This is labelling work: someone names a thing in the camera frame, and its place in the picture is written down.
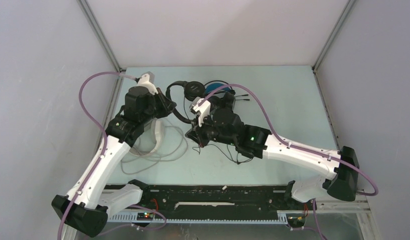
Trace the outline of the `large black blue headphones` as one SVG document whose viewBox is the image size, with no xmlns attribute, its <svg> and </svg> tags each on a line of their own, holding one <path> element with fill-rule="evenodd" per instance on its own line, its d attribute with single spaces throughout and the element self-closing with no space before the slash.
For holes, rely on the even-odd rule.
<svg viewBox="0 0 410 240">
<path fill-rule="evenodd" d="M 222 80 L 212 80 L 205 83 L 205 96 L 220 86 L 228 85 L 229 83 Z M 248 94 L 236 95 L 235 90 L 229 86 L 218 90 L 208 101 L 210 102 L 210 109 L 217 110 L 221 108 L 234 109 L 235 103 L 238 101 L 250 101 Z"/>
</svg>

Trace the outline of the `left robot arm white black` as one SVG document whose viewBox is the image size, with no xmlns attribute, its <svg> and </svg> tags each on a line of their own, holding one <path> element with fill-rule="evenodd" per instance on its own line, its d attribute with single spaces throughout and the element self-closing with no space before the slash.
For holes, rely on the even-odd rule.
<svg viewBox="0 0 410 240">
<path fill-rule="evenodd" d="M 66 195 L 56 195 L 52 200 L 61 219 L 57 239 L 72 235 L 71 229 L 96 237 L 111 215 L 130 205 L 149 206 L 151 194 L 130 183 L 110 198 L 102 197 L 102 192 L 119 162 L 144 133 L 145 125 L 169 116 L 176 106 L 159 88 L 153 92 L 144 86 L 128 90 L 124 105 L 102 131 L 102 142 L 85 172 Z"/>
</svg>

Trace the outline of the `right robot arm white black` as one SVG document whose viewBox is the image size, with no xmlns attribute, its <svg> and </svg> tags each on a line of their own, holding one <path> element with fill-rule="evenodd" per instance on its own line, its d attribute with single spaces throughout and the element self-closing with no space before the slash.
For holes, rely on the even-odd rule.
<svg viewBox="0 0 410 240">
<path fill-rule="evenodd" d="M 306 180 L 292 180 L 284 194 L 284 204 L 297 209 L 311 199 L 327 194 L 337 200 L 353 202 L 357 195 L 358 160 L 354 149 L 341 151 L 311 147 L 282 138 L 269 129 L 244 124 L 230 108 L 210 113 L 202 107 L 192 107 L 195 118 L 186 137 L 204 148 L 209 142 L 230 145 L 248 159 L 258 158 L 290 163 L 319 175 Z"/>
</svg>

